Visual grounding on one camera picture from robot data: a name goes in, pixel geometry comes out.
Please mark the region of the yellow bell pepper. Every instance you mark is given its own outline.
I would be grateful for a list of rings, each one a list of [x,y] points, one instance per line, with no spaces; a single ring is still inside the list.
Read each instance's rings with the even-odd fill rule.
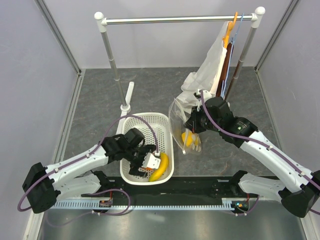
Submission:
[[[181,134],[183,145],[185,148],[193,148],[195,146],[196,136],[190,131]]]

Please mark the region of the clear zip top bag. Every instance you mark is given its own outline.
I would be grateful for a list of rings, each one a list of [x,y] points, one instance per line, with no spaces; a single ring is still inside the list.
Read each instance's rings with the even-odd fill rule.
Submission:
[[[202,143],[200,136],[195,134],[195,144],[193,148],[185,148],[182,140],[182,133],[191,132],[184,127],[187,121],[186,113],[184,112],[180,103],[174,98],[168,109],[169,130],[178,147],[184,155],[186,154],[200,154],[202,151]]]

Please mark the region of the yellow banana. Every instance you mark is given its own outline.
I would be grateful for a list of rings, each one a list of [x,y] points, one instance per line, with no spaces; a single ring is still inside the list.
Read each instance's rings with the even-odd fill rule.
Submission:
[[[160,179],[160,177],[164,174],[166,169],[169,166],[169,157],[166,153],[161,152],[160,153],[160,164],[158,169],[156,169],[152,175],[149,177],[149,182],[155,182]]]

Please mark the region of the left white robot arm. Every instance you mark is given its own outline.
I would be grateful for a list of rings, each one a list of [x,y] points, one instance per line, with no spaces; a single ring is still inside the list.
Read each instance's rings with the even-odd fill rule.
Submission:
[[[143,176],[140,168],[156,169],[159,166],[159,144],[146,144],[143,133],[132,128],[125,134],[106,136],[92,148],[65,161],[47,166],[35,163],[22,184],[22,198],[28,200],[33,213],[40,214],[58,200],[82,194],[104,197],[110,191],[106,175],[99,171],[84,174],[121,160],[129,161],[131,174]]]

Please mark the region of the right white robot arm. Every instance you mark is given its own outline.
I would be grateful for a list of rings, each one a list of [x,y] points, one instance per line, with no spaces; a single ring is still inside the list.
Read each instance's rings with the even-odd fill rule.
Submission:
[[[227,143],[248,153],[268,168],[277,179],[258,177],[239,170],[232,177],[229,191],[235,197],[244,193],[278,201],[291,214],[304,218],[320,198],[320,172],[312,171],[294,161],[276,147],[251,121],[234,116],[222,97],[202,92],[195,94],[197,104],[192,107],[184,126],[194,134],[217,132]]]

